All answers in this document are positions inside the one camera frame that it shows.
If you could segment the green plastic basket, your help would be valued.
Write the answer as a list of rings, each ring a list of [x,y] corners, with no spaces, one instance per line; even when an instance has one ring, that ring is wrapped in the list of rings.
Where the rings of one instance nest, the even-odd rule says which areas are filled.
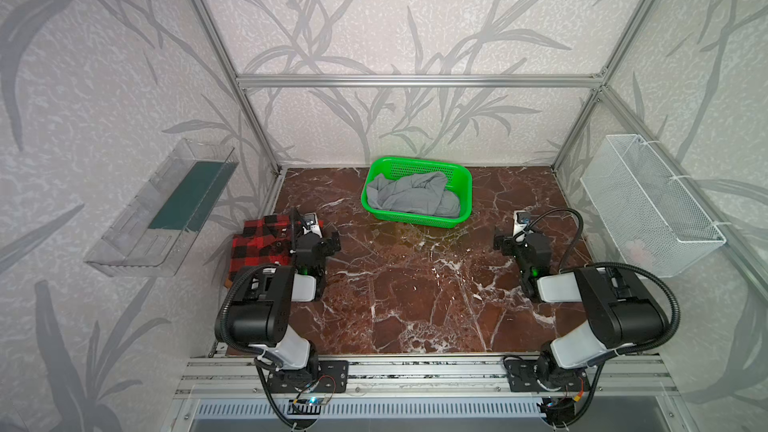
[[[379,220],[449,229],[470,217],[472,188],[464,166],[383,157],[370,167],[361,203]]]

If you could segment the grey long sleeve shirt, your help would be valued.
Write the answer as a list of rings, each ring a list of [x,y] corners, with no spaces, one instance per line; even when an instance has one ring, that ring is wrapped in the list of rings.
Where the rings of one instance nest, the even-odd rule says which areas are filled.
[[[460,199],[447,189],[443,172],[413,174],[397,180],[376,176],[366,185],[367,203],[376,210],[458,218]]]

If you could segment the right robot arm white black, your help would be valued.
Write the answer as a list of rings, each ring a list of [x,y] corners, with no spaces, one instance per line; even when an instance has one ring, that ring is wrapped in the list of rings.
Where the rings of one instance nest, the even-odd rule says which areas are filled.
[[[493,249],[515,260],[524,295],[538,303],[576,303],[585,321],[542,345],[535,359],[507,356],[513,392],[585,392],[587,369],[668,342],[681,323],[679,301],[654,274],[621,262],[599,262],[551,274],[550,241],[541,233],[497,231]]]

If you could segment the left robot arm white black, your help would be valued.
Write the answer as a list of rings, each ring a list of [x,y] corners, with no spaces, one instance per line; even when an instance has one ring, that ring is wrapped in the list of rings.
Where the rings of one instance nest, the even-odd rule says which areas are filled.
[[[235,276],[217,316],[216,339],[251,355],[278,378],[314,382],[320,365],[313,343],[290,326],[293,303],[317,302],[327,284],[327,259],[341,251],[334,231],[308,232],[293,240],[287,265],[250,266]]]

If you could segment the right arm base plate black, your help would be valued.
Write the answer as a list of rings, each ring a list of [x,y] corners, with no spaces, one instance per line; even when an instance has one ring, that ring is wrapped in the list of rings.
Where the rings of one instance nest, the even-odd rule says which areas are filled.
[[[580,395],[590,390],[585,369],[565,369],[553,359],[510,355],[502,365],[512,392],[553,392]]]

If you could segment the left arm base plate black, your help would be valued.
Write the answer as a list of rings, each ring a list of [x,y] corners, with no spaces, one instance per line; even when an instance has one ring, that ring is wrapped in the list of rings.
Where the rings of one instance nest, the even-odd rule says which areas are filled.
[[[310,362],[299,370],[270,372],[267,387],[272,393],[311,391],[343,393],[346,391],[350,363],[345,360]]]

